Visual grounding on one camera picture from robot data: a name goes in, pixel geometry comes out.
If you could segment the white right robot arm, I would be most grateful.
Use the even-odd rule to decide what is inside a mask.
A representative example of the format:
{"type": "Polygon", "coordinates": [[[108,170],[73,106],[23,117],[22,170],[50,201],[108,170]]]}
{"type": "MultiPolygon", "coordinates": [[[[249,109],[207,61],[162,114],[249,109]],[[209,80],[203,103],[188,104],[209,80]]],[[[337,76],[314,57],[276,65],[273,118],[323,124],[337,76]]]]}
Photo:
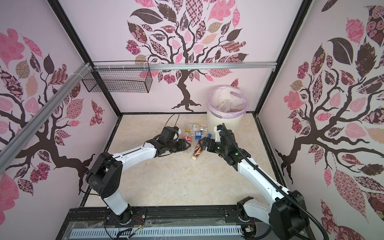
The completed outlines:
{"type": "Polygon", "coordinates": [[[310,224],[303,195],[288,190],[271,178],[246,150],[238,147],[232,132],[220,132],[218,136],[218,141],[202,138],[197,146],[223,158],[256,186],[267,200],[266,204],[262,204],[252,198],[244,199],[240,202],[241,213],[269,224],[280,240],[300,237],[310,224]]]}

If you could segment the white bottle red cap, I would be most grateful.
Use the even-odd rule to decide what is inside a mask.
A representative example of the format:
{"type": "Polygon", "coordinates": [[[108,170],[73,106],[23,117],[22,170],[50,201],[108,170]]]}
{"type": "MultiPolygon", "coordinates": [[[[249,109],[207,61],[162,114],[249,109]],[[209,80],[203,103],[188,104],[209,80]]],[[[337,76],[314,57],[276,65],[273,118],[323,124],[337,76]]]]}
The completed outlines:
{"type": "Polygon", "coordinates": [[[232,102],[230,100],[223,100],[219,106],[219,109],[223,113],[228,113],[230,112],[231,107],[232,107],[232,102]]]}

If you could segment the brown Nescafe bottle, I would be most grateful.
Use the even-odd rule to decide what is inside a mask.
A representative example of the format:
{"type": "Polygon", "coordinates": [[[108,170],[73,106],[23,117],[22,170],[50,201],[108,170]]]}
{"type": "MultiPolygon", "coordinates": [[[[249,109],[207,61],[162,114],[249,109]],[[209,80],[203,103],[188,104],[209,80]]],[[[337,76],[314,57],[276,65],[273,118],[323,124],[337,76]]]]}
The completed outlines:
{"type": "Polygon", "coordinates": [[[198,159],[198,157],[201,155],[202,152],[203,152],[203,150],[200,148],[199,142],[198,142],[196,147],[195,147],[195,150],[194,150],[194,153],[193,153],[191,159],[193,161],[196,161],[198,159]]]}

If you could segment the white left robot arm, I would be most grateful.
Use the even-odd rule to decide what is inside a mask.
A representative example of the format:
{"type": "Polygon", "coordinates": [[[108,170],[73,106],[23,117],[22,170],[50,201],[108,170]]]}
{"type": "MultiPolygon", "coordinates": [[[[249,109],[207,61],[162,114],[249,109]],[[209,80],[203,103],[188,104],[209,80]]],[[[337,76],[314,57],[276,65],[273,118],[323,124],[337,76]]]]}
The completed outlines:
{"type": "Polygon", "coordinates": [[[123,171],[145,160],[163,157],[190,149],[191,143],[185,139],[170,139],[157,136],[134,149],[109,154],[101,153],[94,166],[86,172],[86,182],[110,209],[109,216],[115,222],[126,225],[133,218],[131,206],[123,198],[118,188],[123,171]]]}

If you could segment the red label clear bottle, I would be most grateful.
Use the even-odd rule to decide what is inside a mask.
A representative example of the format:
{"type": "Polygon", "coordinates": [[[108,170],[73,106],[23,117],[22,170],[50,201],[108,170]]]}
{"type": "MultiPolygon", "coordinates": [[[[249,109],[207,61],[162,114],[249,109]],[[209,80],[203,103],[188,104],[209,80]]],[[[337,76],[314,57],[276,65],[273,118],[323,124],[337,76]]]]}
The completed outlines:
{"type": "Polygon", "coordinates": [[[183,135],[183,139],[186,140],[187,145],[190,147],[191,143],[192,143],[192,136],[191,136],[191,130],[190,129],[185,130],[185,133],[183,135]]]}

